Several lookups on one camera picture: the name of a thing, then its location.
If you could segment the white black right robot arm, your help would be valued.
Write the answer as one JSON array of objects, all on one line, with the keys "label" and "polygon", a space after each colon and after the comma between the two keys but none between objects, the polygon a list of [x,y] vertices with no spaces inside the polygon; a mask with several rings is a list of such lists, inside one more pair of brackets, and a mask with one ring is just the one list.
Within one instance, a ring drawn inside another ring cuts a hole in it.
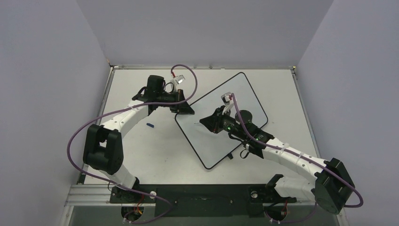
[{"label": "white black right robot arm", "polygon": [[317,203],[332,214],[348,208],[348,199],[355,185],[344,163],[339,159],[324,160],[312,157],[283,143],[273,135],[252,123],[252,114],[241,110],[234,117],[217,108],[199,122],[212,133],[227,132],[229,138],[239,140],[250,153],[276,162],[298,175],[288,178],[275,175],[266,187],[266,197],[271,201],[280,198],[296,198]]}]

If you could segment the black framed whiteboard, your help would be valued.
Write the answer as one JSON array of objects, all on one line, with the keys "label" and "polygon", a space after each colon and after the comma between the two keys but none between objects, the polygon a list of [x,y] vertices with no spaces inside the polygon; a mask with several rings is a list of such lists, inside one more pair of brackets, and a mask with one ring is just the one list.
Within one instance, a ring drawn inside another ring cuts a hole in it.
[{"label": "black framed whiteboard", "polygon": [[203,167],[210,170],[245,140],[246,134],[238,128],[236,110],[226,111],[222,96],[234,93],[247,126],[261,128],[268,123],[263,109],[247,76],[240,72],[207,94],[190,107],[194,114],[177,114],[175,121],[198,156]]}]

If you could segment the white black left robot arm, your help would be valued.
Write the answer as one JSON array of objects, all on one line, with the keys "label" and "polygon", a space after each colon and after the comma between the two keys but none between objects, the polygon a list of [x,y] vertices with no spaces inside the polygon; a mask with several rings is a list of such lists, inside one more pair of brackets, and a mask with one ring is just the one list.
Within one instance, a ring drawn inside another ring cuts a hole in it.
[{"label": "white black left robot arm", "polygon": [[165,85],[162,76],[150,75],[146,86],[132,97],[126,111],[101,125],[92,124],[87,130],[83,162],[123,186],[122,197],[128,202],[136,202],[140,198],[140,189],[135,186],[138,184],[137,177],[123,165],[124,136],[158,107],[169,108],[172,113],[195,114],[186,102],[182,89],[173,88],[167,92]]}]

